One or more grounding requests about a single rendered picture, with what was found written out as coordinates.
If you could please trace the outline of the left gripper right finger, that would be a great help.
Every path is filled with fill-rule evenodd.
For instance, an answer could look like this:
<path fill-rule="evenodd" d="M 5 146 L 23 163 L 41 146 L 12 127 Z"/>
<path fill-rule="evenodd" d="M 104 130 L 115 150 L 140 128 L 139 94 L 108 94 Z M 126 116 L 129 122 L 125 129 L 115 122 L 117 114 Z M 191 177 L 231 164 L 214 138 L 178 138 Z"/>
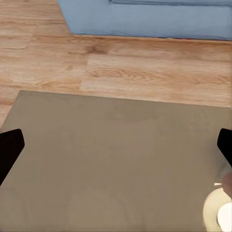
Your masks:
<path fill-rule="evenodd" d="M 232 166 L 232 130 L 225 128 L 221 129 L 218 136 L 217 146 Z"/>

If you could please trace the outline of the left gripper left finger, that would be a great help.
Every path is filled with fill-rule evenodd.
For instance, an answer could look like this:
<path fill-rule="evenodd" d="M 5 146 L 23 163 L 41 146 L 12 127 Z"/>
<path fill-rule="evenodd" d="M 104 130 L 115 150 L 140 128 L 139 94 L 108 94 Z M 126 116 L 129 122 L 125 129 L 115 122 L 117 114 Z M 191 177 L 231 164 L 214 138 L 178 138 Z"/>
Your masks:
<path fill-rule="evenodd" d="M 25 147 L 21 129 L 0 134 L 0 186 Z"/>

